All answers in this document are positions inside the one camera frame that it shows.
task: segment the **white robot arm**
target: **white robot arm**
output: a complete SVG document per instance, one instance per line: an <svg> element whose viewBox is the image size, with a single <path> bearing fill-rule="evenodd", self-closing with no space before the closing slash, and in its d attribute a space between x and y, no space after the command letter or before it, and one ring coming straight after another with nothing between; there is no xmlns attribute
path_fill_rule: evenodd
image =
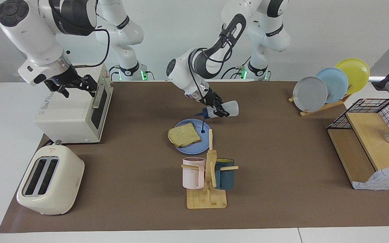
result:
<svg viewBox="0 0 389 243"><path fill-rule="evenodd" d="M110 47L117 54L119 73L123 80L142 80L142 63L130 46L142 43L144 32L125 12L121 0L99 0L103 18L110 24L99 26L110 34ZM107 44L107 36L96 32L97 40Z"/></svg>
<svg viewBox="0 0 389 243"><path fill-rule="evenodd" d="M254 12L266 10L268 13L276 12L280 16L286 6L282 3L283 1L287 3L288 0L229 0L223 7L221 14L223 22L227 25L223 25L223 30L216 43L208 49L190 49L181 57L171 60L166 69L166 75L178 88L185 91L187 97L211 106L214 109L214 114L219 117L229 116L229 113L222 106L221 97L210 88L204 79L211 79L219 74L224 62L230 58L232 48L241 37L247 21ZM262 27L273 29L275 25L276 23L270 23L262 25ZM269 47L279 48L280 45L277 43L280 41L277 42L275 38L271 38L278 33L282 33L282 36L284 36L283 26L274 29L269 34L263 32L260 41L257 40L260 43L259 46L270 43ZM266 41L263 41L264 35L267 36ZM258 60L260 59L258 56L261 57L263 53L262 50L258 51L257 48L255 51L256 57L253 60Z"/></svg>
<svg viewBox="0 0 389 243"><path fill-rule="evenodd" d="M247 29L253 51L250 62L244 67L247 70L246 78L263 80L270 50L281 52L289 46L290 36L281 20L288 3L289 0L264 0L257 9L259 21L251 22Z"/></svg>
<svg viewBox="0 0 389 243"><path fill-rule="evenodd" d="M80 77L55 34L89 35L96 27L96 0L39 0L38 7L24 0L0 5L0 27L28 59L18 69L31 85L44 82L50 91L68 97L66 88L88 91L94 97L97 83Z"/></svg>

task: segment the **white toaster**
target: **white toaster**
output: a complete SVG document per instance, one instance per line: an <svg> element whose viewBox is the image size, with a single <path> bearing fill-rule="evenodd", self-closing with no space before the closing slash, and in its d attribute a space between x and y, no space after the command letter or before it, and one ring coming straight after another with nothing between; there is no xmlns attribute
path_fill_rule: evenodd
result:
<svg viewBox="0 0 389 243"><path fill-rule="evenodd" d="M49 145L32 158L17 190L17 202L41 214L70 210L76 199L85 164L69 148Z"/></svg>

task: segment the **wire basket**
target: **wire basket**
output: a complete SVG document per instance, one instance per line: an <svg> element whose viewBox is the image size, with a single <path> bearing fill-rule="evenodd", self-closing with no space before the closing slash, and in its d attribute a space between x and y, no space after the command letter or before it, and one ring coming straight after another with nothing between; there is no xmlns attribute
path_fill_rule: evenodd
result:
<svg viewBox="0 0 389 243"><path fill-rule="evenodd" d="M346 113L379 113L389 127L389 99L359 99L327 129L352 129Z"/></svg>

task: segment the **light blue plate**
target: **light blue plate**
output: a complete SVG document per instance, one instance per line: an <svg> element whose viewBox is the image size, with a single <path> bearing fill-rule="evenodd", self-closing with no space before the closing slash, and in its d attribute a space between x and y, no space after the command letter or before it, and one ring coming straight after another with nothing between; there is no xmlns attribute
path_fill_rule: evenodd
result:
<svg viewBox="0 0 389 243"><path fill-rule="evenodd" d="M210 130L210 126L208 126L207 123L204 123L205 133L202 133L201 132L202 131L202 121L201 120L185 119L185 120L181 120L176 125L176 127L185 125L187 123L193 123L193 126L194 126L196 132L198 132L199 137L201 137L201 141L198 143L192 143L192 144L188 145L187 147L178 147L176 149L183 152L184 154L190 154L190 155L200 154L210 147L210 144L209 144L210 143L210 136L209 136L209 132L208 132Z"/></svg>
<svg viewBox="0 0 389 243"><path fill-rule="evenodd" d="M344 72L335 67L326 67L316 74L316 77L327 86L328 94L331 94L326 103L334 103L347 92L347 77Z"/></svg>

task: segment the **mug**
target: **mug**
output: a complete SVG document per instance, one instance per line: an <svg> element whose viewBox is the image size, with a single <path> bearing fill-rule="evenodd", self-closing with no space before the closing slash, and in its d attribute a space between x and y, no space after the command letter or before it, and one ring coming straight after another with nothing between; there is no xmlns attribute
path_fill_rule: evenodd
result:
<svg viewBox="0 0 389 243"><path fill-rule="evenodd" d="M182 186L187 189L201 189L204 187L205 159L188 157L182 159L182 164L197 166L199 170L182 168Z"/></svg>
<svg viewBox="0 0 389 243"><path fill-rule="evenodd" d="M233 188L233 177L235 170L220 170L221 167L234 166L235 161L232 159L218 158L214 168L216 175L216 189L230 190Z"/></svg>

